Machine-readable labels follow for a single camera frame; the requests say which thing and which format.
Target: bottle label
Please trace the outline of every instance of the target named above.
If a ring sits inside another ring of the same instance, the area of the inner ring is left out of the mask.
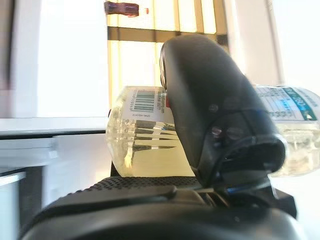
[[[167,93],[163,87],[129,86],[122,118],[173,124],[166,102]]]
[[[311,91],[299,87],[257,86],[256,92],[273,120],[301,123],[320,119],[320,99]]]

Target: white wall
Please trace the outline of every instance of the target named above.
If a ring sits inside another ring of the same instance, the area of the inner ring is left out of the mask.
[[[106,116],[104,1],[16,2],[12,117]]]
[[[102,117],[109,107],[103,0],[42,0],[37,117]]]
[[[224,0],[232,58],[255,84],[278,85],[278,63],[270,11],[266,0]]]
[[[285,82],[320,95],[320,1],[273,0]]]
[[[40,11],[42,0],[17,0],[11,52],[11,111],[17,118],[37,115]]]

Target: barcode label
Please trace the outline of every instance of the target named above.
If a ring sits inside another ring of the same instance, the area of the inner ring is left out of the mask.
[[[137,89],[133,92],[130,104],[131,112],[153,113],[155,108],[155,91]]]
[[[171,109],[166,106],[166,90],[158,86],[127,86],[123,119],[173,124]]]

